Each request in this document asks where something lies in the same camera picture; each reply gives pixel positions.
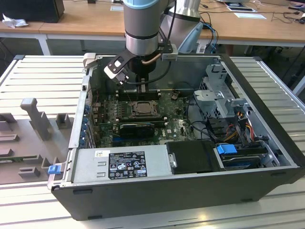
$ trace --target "motherboard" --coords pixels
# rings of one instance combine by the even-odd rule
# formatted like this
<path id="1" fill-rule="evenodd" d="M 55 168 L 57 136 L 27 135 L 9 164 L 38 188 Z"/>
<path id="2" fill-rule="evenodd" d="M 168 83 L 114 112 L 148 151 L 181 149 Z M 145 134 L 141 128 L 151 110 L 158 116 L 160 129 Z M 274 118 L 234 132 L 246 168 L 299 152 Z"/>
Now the motherboard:
<path id="1" fill-rule="evenodd" d="M 186 120 L 187 97 L 161 91 L 155 100 L 133 100 L 132 94 L 102 95 L 93 103 L 97 147 L 163 145 L 195 140 Z"/>

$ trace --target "wooden desk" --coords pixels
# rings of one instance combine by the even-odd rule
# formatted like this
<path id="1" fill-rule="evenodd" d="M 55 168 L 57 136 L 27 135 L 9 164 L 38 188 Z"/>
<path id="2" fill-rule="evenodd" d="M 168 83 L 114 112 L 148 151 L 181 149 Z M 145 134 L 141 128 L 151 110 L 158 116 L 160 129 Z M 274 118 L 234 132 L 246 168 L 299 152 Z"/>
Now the wooden desk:
<path id="1" fill-rule="evenodd" d="M 206 3 L 209 8 L 200 8 L 210 12 L 212 25 L 219 33 L 220 44 L 242 44 L 263 46 L 303 47 L 305 45 L 305 25 L 298 22 L 285 24 L 273 20 L 272 13 L 261 13 L 267 19 L 243 19 L 224 7 L 222 3 Z M 287 7 L 265 4 L 259 6 L 259 12 L 293 12 Z M 124 41 L 123 12 L 110 11 L 111 3 L 97 2 L 87 4 L 87 1 L 73 2 L 64 0 L 65 12 L 59 23 L 30 22 L 25 28 L 11 29 L 0 25 L 0 37 L 22 37 L 38 39 L 45 55 L 50 55 L 47 39 L 72 40 L 111 40 Z M 207 14 L 202 14 L 209 21 Z M 204 30 L 199 43 L 205 46 L 211 39 L 211 32 Z"/>
<path id="2" fill-rule="evenodd" d="M 301 47 L 305 44 L 305 25 L 298 22 L 291 24 L 283 23 L 280 20 L 273 20 L 272 13 L 260 13 L 267 19 L 249 19 L 238 18 L 234 13 L 229 11 L 226 7 L 222 7 L 222 3 L 204 3 L 209 6 L 208 9 L 201 7 L 200 11 L 210 11 L 213 27 L 219 33 L 220 43 L 229 44 L 250 44 L 249 42 L 256 43 L 268 43 L 272 46 L 272 43 L 276 45 L 278 42 L 284 42 L 288 44 L 294 43 Z M 254 7 L 254 4 L 248 3 L 250 7 Z M 273 6 L 265 4 L 266 6 L 259 6 L 258 12 L 295 12 L 287 7 Z M 209 21 L 207 14 L 202 14 L 206 22 Z M 283 17 L 283 14 L 275 14 L 276 17 L 289 21 Z M 301 18 L 301 15 L 288 14 L 286 16 L 293 18 Z M 201 39 L 210 39 L 211 32 L 203 31 L 201 33 Z"/>
<path id="3" fill-rule="evenodd" d="M 111 11 L 111 5 L 65 0 L 65 12 L 59 23 L 44 23 L 40 33 L 124 36 L 124 13 Z"/>
<path id="4" fill-rule="evenodd" d="M 43 22 L 32 21 L 28 26 L 16 27 L 15 29 L 7 27 L 4 23 L 0 23 L 1 32 L 15 32 L 15 33 L 39 33 L 39 29 L 43 25 Z"/>

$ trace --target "computer tower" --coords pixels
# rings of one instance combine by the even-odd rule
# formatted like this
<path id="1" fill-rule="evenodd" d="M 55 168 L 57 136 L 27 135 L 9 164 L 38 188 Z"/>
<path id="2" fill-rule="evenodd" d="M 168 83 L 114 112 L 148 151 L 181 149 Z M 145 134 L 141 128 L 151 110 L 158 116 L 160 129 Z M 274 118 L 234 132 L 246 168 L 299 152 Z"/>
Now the computer tower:
<path id="1" fill-rule="evenodd" d="M 64 12 L 62 0 L 2 0 L 0 12 L 9 18 L 57 23 Z"/>

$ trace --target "blue tab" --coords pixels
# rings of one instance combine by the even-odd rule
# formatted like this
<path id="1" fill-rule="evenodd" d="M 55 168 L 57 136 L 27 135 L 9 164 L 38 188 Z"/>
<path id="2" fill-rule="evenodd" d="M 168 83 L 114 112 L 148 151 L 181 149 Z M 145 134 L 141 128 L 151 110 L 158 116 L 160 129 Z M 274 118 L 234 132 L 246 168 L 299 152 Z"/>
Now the blue tab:
<path id="1" fill-rule="evenodd" d="M 61 173 L 61 165 L 49 166 L 48 174 L 60 174 L 60 173 Z"/>
<path id="2" fill-rule="evenodd" d="M 223 144 L 218 146 L 216 149 L 219 154 L 237 154 L 237 150 L 234 145 Z"/>

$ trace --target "laboratory floor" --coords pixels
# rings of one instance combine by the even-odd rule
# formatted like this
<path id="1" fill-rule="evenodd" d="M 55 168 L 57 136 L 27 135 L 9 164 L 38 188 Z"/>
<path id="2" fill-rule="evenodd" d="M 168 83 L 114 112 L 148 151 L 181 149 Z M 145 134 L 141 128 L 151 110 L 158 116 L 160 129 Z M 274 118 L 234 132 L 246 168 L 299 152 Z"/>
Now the laboratory floor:
<path id="1" fill-rule="evenodd" d="M 42 55 L 40 45 L 35 39 L 5 38 L 2 39 L 2 41 L 13 55 Z M 48 40 L 48 44 L 54 55 L 84 55 L 86 52 L 116 54 L 125 47 L 125 42 L 85 41 L 86 52 L 83 52 L 81 50 L 81 43 L 78 40 Z M 245 48 L 246 46 L 236 45 L 234 47 L 234 56 L 244 56 Z M 277 76 L 282 77 L 301 49 L 302 48 L 283 48 L 283 50 L 278 53 L 278 51 L 281 50 L 279 47 L 276 48 L 275 52 L 272 52 L 272 47 L 256 46 L 251 55 L 261 57 Z M 217 52 L 223 53 L 224 46 L 218 46 Z M 10 62 L 12 58 L 12 55 L 0 44 L 0 75 L 2 75 L 6 69 L 3 59 Z M 298 58 L 298 61 L 294 64 L 294 67 L 291 68 L 286 75 L 284 79 L 285 83 L 289 82 L 291 75 L 297 71 L 297 66 L 304 61 L 305 52 L 302 53 Z M 305 101 L 305 90 L 300 94 L 300 98 L 302 101 Z"/>

